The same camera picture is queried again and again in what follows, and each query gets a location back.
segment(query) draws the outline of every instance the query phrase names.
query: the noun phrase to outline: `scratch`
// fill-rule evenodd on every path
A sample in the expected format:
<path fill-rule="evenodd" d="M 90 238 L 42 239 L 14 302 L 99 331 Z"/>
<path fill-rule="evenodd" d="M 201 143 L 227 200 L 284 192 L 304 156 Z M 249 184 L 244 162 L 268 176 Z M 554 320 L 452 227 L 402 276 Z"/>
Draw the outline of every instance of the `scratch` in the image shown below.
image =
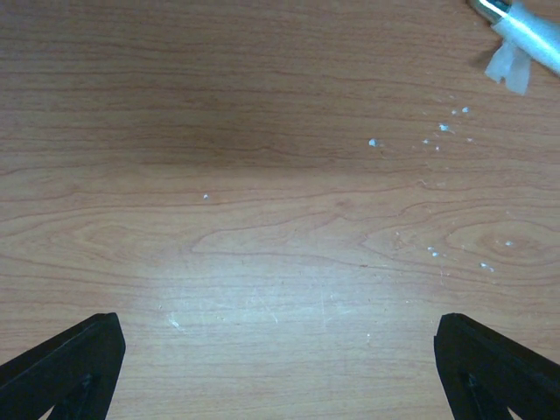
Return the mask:
<path fill-rule="evenodd" d="M 326 329 L 325 297 L 323 296 L 323 287 L 321 287 L 321 311 L 322 311 L 322 313 L 323 313 L 323 328 Z"/>
<path fill-rule="evenodd" d="M 200 317 L 200 326 L 204 330 L 204 335 L 207 336 L 207 322 L 204 318 L 204 311 L 206 309 L 202 309 L 202 301 L 199 301 L 199 317 Z"/>
<path fill-rule="evenodd" d="M 332 321 L 333 319 L 335 319 L 335 318 L 337 318 L 337 317 L 341 317 L 342 315 L 347 315 L 348 313 L 352 313 L 352 312 L 354 312 L 354 311 L 343 311 L 343 312 L 341 312 L 341 313 L 335 315 L 334 317 L 330 317 L 330 318 L 328 318 L 328 319 L 325 321 L 325 325 L 326 325 L 329 321 Z"/>
<path fill-rule="evenodd" d="M 177 320 L 175 319 L 175 316 L 173 315 L 173 312 L 171 312 L 168 316 L 167 316 L 167 320 L 169 321 L 169 323 L 177 330 L 177 331 L 181 331 L 182 333 L 186 333 L 186 329 L 183 328 L 179 322 L 177 322 Z"/>
<path fill-rule="evenodd" d="M 263 299 L 262 299 L 260 296 L 257 295 L 257 297 L 258 297 L 258 299 L 261 301 L 262 306 L 264 306 L 264 308 L 269 312 L 270 315 L 272 315 L 272 318 L 274 318 L 274 320 L 275 320 L 276 323 L 278 324 L 278 318 L 277 318 L 277 316 L 274 314 L 274 312 L 270 310 L 269 306 L 268 306 L 267 304 L 264 303 Z"/>
<path fill-rule="evenodd" d="M 217 306 L 217 307 L 219 307 L 219 308 L 229 309 L 229 310 L 231 310 L 231 311 L 234 311 L 234 310 L 235 310 L 234 307 L 229 306 L 229 305 L 227 305 L 227 304 L 219 304 L 218 302 L 214 302 L 214 301 L 208 300 L 208 299 L 202 299 L 202 300 L 204 300 L 207 304 L 214 305 L 214 306 Z"/>

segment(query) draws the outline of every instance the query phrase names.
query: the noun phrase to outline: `wooden table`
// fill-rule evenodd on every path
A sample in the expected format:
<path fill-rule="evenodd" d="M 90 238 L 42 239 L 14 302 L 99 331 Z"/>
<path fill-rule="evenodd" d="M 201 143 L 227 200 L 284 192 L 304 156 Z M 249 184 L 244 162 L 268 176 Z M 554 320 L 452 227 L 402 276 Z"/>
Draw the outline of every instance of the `wooden table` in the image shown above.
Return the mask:
<path fill-rule="evenodd" d="M 0 362 L 117 312 L 109 418 L 431 420 L 442 314 L 560 361 L 560 84 L 465 3 L 0 17 Z"/>

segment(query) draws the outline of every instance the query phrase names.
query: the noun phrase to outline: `wood grain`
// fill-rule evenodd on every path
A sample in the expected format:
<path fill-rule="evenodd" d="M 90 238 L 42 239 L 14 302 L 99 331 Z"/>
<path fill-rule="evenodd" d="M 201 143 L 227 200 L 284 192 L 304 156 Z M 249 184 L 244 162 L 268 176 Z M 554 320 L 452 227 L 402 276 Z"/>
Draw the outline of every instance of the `wood grain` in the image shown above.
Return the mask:
<path fill-rule="evenodd" d="M 442 314 L 560 361 L 560 86 L 465 3 L 0 16 L 0 362 L 117 312 L 109 418 L 446 419 Z"/>

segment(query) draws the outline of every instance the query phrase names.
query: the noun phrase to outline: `white plastic piece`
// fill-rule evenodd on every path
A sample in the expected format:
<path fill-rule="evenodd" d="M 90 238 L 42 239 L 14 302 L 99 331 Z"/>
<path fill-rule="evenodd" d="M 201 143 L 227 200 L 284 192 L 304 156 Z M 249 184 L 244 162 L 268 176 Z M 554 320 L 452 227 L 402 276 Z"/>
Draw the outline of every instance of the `white plastic piece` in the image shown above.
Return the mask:
<path fill-rule="evenodd" d="M 516 2 L 492 28 L 504 43 L 486 69 L 488 77 L 498 82 L 505 78 L 509 90 L 523 95 L 529 84 L 531 58 L 560 75 L 560 26 Z"/>

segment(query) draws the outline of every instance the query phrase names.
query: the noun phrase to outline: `silver metal object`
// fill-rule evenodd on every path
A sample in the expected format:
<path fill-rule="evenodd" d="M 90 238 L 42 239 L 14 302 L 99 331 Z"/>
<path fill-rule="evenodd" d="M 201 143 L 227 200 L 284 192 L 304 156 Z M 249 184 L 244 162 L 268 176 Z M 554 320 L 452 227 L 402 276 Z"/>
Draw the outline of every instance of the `silver metal object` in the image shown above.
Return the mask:
<path fill-rule="evenodd" d="M 511 4 L 501 0 L 469 0 L 469 4 L 492 24 L 508 14 Z"/>

